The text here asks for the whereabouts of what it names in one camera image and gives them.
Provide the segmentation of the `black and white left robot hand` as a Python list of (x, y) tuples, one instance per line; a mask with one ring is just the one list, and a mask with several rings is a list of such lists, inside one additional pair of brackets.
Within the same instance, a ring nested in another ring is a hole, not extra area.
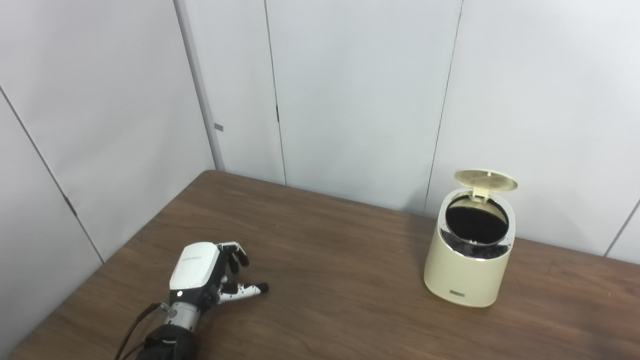
[(228, 276), (248, 267), (249, 256), (235, 241), (186, 246), (169, 281), (169, 304), (185, 303), (204, 313), (223, 303), (269, 292), (267, 283), (240, 284)]

